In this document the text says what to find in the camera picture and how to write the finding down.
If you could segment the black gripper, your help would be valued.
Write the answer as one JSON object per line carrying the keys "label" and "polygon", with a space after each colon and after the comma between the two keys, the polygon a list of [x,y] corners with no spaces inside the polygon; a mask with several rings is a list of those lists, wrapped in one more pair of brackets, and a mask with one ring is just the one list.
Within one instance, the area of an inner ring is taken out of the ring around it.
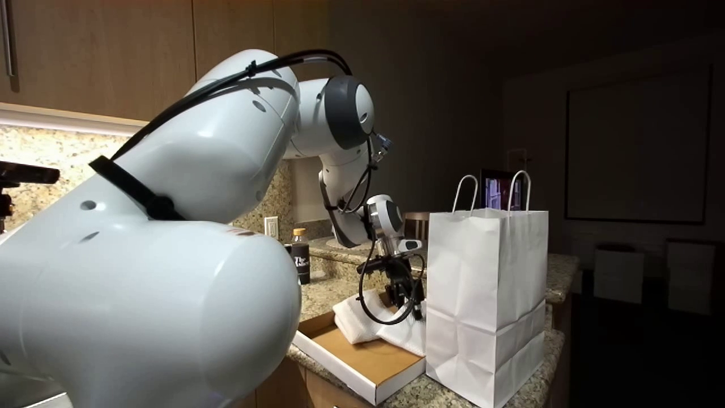
{"label": "black gripper", "polygon": [[382,254],[366,259],[361,266],[361,276],[371,273],[382,273],[388,276],[386,295],[398,308],[394,321],[404,321],[407,314],[422,319],[422,301],[423,301],[423,273],[413,273],[410,261],[422,256],[422,240],[404,237],[394,254]]}

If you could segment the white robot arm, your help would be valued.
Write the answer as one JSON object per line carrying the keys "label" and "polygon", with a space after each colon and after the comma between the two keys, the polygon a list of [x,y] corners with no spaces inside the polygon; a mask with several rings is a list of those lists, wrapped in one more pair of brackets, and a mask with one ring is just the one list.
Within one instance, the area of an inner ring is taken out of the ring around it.
{"label": "white robot arm", "polygon": [[0,373],[73,408],[228,408],[282,365],[301,312],[286,246],[236,231],[286,158],[315,157],[336,237],[394,228],[361,193],[388,141],[352,72],[301,79],[243,50],[89,182],[0,242]]}

